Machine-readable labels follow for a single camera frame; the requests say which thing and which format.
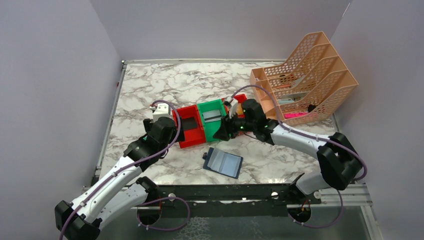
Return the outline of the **navy blue card holder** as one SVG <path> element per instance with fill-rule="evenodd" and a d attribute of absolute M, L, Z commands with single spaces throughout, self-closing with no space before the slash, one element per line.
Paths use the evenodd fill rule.
<path fill-rule="evenodd" d="M 234 155 L 218 148 L 210 147 L 202 155 L 204 160 L 203 169 L 209 170 L 220 175 L 233 179 L 238 179 L 244 158 Z"/>

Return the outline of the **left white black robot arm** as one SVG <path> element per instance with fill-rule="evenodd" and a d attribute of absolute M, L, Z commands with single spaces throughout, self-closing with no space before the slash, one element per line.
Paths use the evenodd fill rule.
<path fill-rule="evenodd" d="M 60 201 L 54 208 L 59 239 L 95 240 L 112 220 L 138 205 L 157 200 L 157 185 L 148 177 L 122 190 L 159 159 L 182 135 L 180 117 L 161 116 L 145 136 L 130 143 L 109 172 L 71 202 Z"/>

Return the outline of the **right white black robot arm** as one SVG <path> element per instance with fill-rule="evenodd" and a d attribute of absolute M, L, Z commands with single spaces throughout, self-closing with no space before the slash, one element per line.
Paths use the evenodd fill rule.
<path fill-rule="evenodd" d="M 322 189 L 345 190 L 365 166 L 345 135 L 313 135 L 276 119 L 266 117 L 262 106 L 254 99 L 241 104 L 243 117 L 228 113 L 221 117 L 220 127 L 213 137 L 229 141 L 239 133 L 251 132 L 261 142 L 284 146 L 313 157 L 319 171 L 299 175 L 288 188 L 289 199 L 300 204 L 310 194 Z"/>

